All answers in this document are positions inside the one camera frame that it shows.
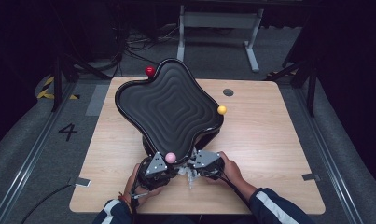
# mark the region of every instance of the table hole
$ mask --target table hole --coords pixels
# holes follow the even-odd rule
[[[232,96],[234,94],[234,91],[232,91],[231,89],[225,89],[223,90],[223,94],[225,94],[226,96]]]

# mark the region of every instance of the person's left hand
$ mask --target person's left hand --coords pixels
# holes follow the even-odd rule
[[[137,176],[138,168],[139,168],[139,163],[135,164],[134,170],[132,171],[132,175],[129,177],[129,180],[127,181],[127,184],[126,184],[126,188],[124,189],[123,195],[128,203],[131,203],[132,198],[130,196],[130,190],[132,189],[132,184],[134,183],[134,179]],[[151,190],[147,195],[138,199],[139,205],[144,204],[150,197],[160,194],[161,191],[162,191],[162,187]],[[147,189],[144,189],[141,187],[138,187],[135,190],[135,194],[142,194],[146,192],[147,192]]]

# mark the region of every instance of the black tray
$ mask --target black tray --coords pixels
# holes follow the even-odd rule
[[[146,153],[169,152],[175,164],[186,162],[193,148],[203,149],[218,133],[223,115],[218,103],[176,59],[160,63],[153,77],[126,82],[115,97],[118,111],[143,135]]]

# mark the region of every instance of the hand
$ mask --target hand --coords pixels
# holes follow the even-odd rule
[[[220,157],[222,158],[223,162],[225,162],[225,168],[223,169],[222,177],[228,179],[233,185],[237,185],[238,183],[244,181],[243,176],[241,174],[240,168],[238,167],[235,161],[229,160],[228,156],[221,151],[219,152]],[[207,182],[210,184],[219,184],[225,187],[229,187],[229,185],[221,180],[213,180],[211,178],[206,178]]]
[[[134,183],[135,177],[137,176],[138,173],[138,168],[139,168],[139,163],[135,164],[134,170],[132,171],[132,175],[130,175],[129,180],[127,181],[126,188],[124,189],[124,197],[127,200],[128,203],[131,203],[131,196],[130,196],[130,190],[132,189],[132,184]],[[156,188],[152,191],[150,191],[147,195],[141,197],[138,199],[138,202],[140,205],[144,204],[150,197],[156,196],[160,194],[162,191],[162,187]],[[138,187],[135,190],[136,194],[142,194],[146,193],[147,189]]]
[[[240,168],[235,161],[229,160],[224,152],[219,152],[223,162],[225,162],[225,168],[223,169],[222,177],[228,179],[242,194],[242,196],[249,202],[251,195],[257,190],[257,188],[243,179]],[[230,186],[223,180],[213,180],[206,178],[210,184],[218,184],[229,188]]]

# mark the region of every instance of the sleeve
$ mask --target sleeve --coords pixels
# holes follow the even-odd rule
[[[295,204],[278,196],[271,189],[258,189],[255,191],[249,199],[249,206],[258,223],[314,223]]]
[[[126,202],[110,200],[97,215],[92,224],[131,224],[132,213]]]

